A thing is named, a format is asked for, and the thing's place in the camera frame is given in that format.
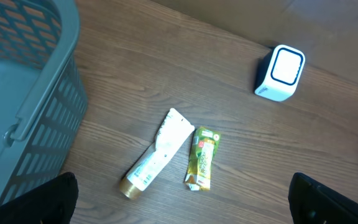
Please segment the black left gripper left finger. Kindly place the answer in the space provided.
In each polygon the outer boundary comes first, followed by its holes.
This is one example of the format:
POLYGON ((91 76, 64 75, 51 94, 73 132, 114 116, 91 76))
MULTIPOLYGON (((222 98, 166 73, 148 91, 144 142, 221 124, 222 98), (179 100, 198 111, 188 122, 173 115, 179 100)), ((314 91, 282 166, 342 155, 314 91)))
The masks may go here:
POLYGON ((70 223, 78 194, 74 173, 66 172, 1 205, 0 223, 70 223))

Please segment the white tube with gold cap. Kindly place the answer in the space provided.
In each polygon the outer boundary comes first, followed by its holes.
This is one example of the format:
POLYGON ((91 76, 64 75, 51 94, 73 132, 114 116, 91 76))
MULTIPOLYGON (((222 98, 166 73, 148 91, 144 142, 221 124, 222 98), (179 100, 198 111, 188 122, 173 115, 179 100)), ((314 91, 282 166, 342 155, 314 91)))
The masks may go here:
POLYGON ((119 190, 131 200, 138 198, 194 130, 195 127, 183 115, 171 108, 154 142, 129 169, 119 184, 119 190))

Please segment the grey plastic mesh basket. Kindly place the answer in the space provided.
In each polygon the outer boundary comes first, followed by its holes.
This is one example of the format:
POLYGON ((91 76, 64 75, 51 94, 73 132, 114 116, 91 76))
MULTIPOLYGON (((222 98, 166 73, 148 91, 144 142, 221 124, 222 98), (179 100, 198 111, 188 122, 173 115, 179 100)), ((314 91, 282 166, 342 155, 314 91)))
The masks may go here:
POLYGON ((88 99, 73 0, 0 0, 0 206, 61 171, 88 99))

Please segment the green yellow snack pouch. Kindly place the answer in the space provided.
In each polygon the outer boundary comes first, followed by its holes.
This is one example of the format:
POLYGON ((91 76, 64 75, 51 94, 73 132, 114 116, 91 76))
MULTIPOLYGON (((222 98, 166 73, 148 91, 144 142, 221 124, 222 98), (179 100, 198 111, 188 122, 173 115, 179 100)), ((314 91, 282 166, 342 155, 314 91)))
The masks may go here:
POLYGON ((193 135, 185 185, 192 191, 211 188, 213 159, 219 147, 221 133, 200 126, 193 135))

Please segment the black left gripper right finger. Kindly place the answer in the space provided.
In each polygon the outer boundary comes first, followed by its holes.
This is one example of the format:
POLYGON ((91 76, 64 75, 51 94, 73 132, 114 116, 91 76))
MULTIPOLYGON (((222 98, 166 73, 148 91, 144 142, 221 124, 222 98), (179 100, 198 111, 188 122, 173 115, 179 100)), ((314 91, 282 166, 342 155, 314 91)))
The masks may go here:
POLYGON ((301 172, 292 177, 288 201, 294 224, 358 223, 358 203, 301 172))

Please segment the white barcode scanner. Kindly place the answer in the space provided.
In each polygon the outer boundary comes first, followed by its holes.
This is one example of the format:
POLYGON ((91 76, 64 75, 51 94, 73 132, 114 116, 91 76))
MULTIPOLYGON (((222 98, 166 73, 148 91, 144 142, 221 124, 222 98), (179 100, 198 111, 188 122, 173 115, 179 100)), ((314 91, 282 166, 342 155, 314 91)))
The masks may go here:
POLYGON ((276 46, 260 62, 254 93, 272 101, 287 100, 296 91, 305 62, 302 51, 276 46))

